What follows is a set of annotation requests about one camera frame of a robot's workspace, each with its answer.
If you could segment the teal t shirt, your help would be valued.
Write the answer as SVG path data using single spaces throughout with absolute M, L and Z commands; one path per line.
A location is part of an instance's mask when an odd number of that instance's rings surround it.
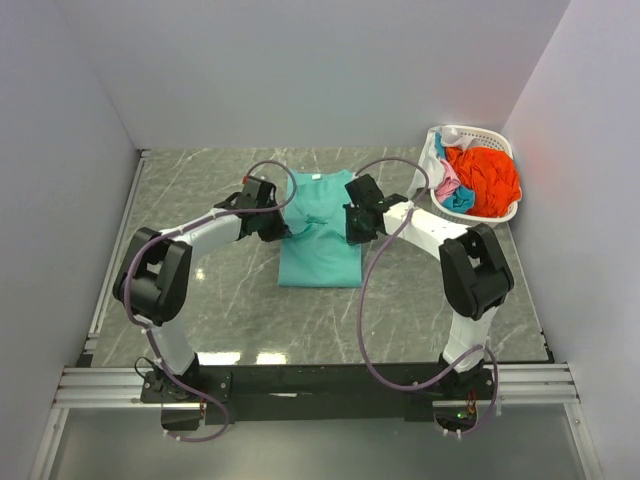
M 278 285 L 297 288 L 358 288 L 362 282 L 362 252 L 346 241 L 345 189 L 353 173 L 295 171 L 284 209 L 291 236 L 281 241 Z

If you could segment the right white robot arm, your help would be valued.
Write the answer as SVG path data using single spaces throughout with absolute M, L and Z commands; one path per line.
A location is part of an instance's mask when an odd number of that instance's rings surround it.
M 514 288 L 512 271 L 494 230 L 483 223 L 469 227 L 447 221 L 401 195 L 386 196 L 368 174 L 353 178 L 345 188 L 350 199 L 344 206 L 347 241 L 363 244 L 379 235 L 386 237 L 366 267 L 356 314 L 356 335 L 367 370 L 382 385 L 397 391 L 415 392 L 439 383 L 447 397 L 464 397 L 473 388 L 485 358 L 493 356 L 487 348 L 491 323 Z M 372 363 L 363 335 L 370 277 L 382 254 L 397 240 L 439 261 L 445 299 L 453 312 L 440 372 L 415 385 L 385 378 Z

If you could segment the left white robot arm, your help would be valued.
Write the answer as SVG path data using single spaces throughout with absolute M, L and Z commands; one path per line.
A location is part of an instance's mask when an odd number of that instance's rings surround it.
M 138 229 L 113 284 L 113 296 L 140 327 L 164 374 L 164 389 L 176 401 L 200 388 L 199 359 L 187 340 L 180 311 L 201 257 L 253 234 L 264 242 L 291 235 L 276 201 L 277 187 L 247 176 L 242 189 L 204 215 L 165 230 Z

